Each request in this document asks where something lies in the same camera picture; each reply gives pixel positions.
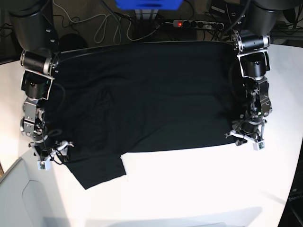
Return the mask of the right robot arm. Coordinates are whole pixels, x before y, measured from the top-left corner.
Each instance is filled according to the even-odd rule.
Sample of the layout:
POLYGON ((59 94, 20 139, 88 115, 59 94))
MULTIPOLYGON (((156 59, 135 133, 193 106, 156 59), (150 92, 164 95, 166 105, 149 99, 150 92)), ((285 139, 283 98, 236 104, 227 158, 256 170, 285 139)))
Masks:
POLYGON ((20 131, 32 139, 29 146, 46 169, 48 161, 62 165, 68 161, 69 141, 54 139, 45 122, 42 100, 48 100, 54 82, 53 72, 59 64, 59 38, 53 25, 50 0, 2 0, 0 6, 9 14, 13 31, 23 51, 20 63, 24 73, 21 89, 26 94, 20 131))

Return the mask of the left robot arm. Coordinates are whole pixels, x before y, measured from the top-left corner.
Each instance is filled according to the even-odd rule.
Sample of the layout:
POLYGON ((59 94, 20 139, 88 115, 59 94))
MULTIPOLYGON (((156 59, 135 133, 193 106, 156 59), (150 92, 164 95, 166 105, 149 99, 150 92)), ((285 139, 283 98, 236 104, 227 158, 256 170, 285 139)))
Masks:
POLYGON ((242 113, 239 119, 232 122, 232 130, 225 135, 235 137, 237 146, 250 142, 254 150, 265 147, 265 118, 272 112, 269 82, 265 76, 270 71, 269 33, 281 11, 300 4, 301 0, 248 0, 237 19, 227 28, 232 31, 238 60, 234 66, 239 66, 245 91, 243 95, 233 91, 242 106, 242 113))

